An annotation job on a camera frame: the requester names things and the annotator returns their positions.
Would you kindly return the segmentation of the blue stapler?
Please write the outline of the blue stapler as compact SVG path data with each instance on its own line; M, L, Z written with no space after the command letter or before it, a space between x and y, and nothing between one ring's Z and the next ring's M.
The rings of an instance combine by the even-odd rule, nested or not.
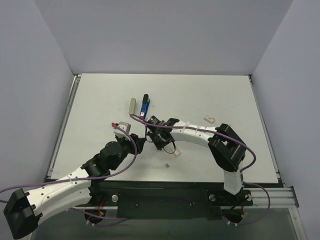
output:
M141 105L141 109L140 109L140 113L139 113L139 118L141 120L144 120L146 118L148 109L149 109L149 105L150 105L150 98L149 95L146 93L143 95L143 99L142 99L142 105Z

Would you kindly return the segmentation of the beige stapler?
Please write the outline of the beige stapler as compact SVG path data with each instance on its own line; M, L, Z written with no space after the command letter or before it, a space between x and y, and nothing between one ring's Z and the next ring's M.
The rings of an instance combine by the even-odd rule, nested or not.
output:
M137 100L135 98L131 98L130 103L129 103L129 110L128 110L129 115L135 114L136 101Z

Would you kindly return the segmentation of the staple box tray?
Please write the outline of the staple box tray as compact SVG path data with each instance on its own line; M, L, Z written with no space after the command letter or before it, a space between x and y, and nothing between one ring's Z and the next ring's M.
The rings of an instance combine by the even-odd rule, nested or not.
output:
M178 156L180 156L182 153L181 153L178 149L176 149L175 152L174 152L174 154L178 157Z

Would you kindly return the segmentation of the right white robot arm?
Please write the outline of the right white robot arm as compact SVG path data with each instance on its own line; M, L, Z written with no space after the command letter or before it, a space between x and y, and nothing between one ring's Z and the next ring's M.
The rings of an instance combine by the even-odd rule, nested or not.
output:
M146 119L147 135L158 150L169 144L188 142L209 148L216 164L223 170L223 198L230 205L236 204L242 197L243 190L243 160L246 148L243 141L227 124L219 127L197 126L176 118L159 120L155 116Z

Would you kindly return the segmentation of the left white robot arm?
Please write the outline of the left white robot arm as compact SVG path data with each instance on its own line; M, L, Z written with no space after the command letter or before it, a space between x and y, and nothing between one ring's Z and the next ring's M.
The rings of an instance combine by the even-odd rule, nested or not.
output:
M117 137L81 167L56 181L38 184L28 191L15 187L3 210L12 237L24 238L41 221L77 205L99 205L103 200L103 193L96 189L99 183L113 177L111 171L129 154L140 154L145 142L146 138L133 133Z

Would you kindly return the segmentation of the staple box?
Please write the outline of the staple box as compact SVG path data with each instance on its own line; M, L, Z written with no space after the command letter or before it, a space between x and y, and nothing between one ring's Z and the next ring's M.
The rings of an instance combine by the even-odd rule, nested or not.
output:
M203 119L210 124L213 124L215 122L215 118L210 115L206 115Z

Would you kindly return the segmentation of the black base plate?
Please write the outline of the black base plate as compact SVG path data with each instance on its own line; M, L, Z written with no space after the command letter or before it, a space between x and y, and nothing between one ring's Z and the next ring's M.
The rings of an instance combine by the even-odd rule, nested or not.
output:
M226 192L221 182L104 181L83 207L116 208L128 220L220 220L224 210L252 206L251 192Z

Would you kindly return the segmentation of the aluminium rail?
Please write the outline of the aluminium rail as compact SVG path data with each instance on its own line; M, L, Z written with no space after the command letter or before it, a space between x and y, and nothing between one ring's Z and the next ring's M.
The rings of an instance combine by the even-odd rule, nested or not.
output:
M248 188L253 205L249 208L266 209L269 203L267 194L261 188ZM271 209L298 208L300 205L293 187L266 188L270 198Z

